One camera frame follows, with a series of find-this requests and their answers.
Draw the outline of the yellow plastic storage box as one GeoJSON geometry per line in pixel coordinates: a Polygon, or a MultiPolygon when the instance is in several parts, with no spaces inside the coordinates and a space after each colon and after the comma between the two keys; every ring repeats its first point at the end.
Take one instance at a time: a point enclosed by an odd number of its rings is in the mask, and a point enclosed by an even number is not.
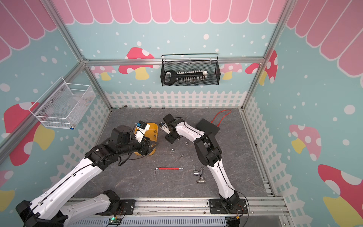
{"type": "Polygon", "coordinates": [[[150,138],[153,141],[157,141],[158,138],[158,125],[155,123],[147,123],[150,125],[150,129],[146,131],[145,137],[150,138]]]}

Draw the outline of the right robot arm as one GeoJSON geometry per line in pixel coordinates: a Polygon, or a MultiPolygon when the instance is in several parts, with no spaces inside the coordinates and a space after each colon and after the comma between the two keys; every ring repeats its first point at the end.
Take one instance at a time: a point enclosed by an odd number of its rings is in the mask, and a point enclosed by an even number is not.
{"type": "Polygon", "coordinates": [[[217,184],[223,210],[231,212],[240,197],[227,176],[222,161],[222,150],[215,138],[220,128],[204,118],[196,127],[192,127],[183,118],[176,118],[171,114],[166,115],[159,126],[166,132],[165,139],[171,144],[180,137],[194,144],[200,162],[211,171],[217,184]]]}

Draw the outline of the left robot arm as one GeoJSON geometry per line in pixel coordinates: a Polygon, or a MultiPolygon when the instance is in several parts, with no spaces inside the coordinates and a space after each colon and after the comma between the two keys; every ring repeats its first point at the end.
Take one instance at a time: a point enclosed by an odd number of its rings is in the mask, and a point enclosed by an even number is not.
{"type": "Polygon", "coordinates": [[[157,142],[146,137],[150,125],[139,121],[132,129],[120,125],[111,136],[94,146],[85,157],[58,183],[32,201],[22,201],[16,207],[25,227],[66,227],[92,215],[117,215],[125,212],[120,197],[107,190],[95,198],[67,206],[86,183],[106,170],[111,164],[124,164],[122,156],[133,153],[141,156],[154,151],[157,142]]]}

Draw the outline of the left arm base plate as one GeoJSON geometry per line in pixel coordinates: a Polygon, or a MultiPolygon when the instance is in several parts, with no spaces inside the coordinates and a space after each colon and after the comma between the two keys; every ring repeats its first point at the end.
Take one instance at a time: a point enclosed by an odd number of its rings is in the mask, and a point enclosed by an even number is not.
{"type": "Polygon", "coordinates": [[[113,215],[132,215],[136,200],[119,200],[116,203],[113,215]]]}

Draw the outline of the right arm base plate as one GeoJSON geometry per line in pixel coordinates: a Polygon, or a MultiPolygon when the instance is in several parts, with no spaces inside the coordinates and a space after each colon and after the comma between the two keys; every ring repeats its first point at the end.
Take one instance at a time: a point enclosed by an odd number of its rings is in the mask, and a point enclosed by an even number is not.
{"type": "Polygon", "coordinates": [[[222,199],[209,199],[207,202],[211,214],[247,214],[249,212],[245,199],[240,199],[238,203],[230,208],[222,199]]]}

